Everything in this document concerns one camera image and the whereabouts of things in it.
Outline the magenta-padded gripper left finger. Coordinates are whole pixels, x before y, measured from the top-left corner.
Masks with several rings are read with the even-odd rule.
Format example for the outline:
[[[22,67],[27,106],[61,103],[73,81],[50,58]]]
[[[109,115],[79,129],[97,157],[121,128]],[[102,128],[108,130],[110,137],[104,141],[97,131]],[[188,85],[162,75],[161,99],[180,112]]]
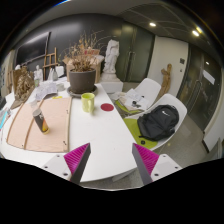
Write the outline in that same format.
[[[90,154],[91,146],[87,143],[65,155],[56,154],[42,166],[42,169],[72,183],[79,184]]]

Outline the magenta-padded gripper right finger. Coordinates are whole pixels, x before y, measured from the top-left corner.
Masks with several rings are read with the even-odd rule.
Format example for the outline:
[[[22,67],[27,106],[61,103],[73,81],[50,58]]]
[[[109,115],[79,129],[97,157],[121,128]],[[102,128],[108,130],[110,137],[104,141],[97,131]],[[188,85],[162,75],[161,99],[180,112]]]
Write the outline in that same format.
[[[167,154],[158,155],[136,143],[132,145],[132,154],[137,164],[143,185],[152,183],[182,169],[182,167]]]

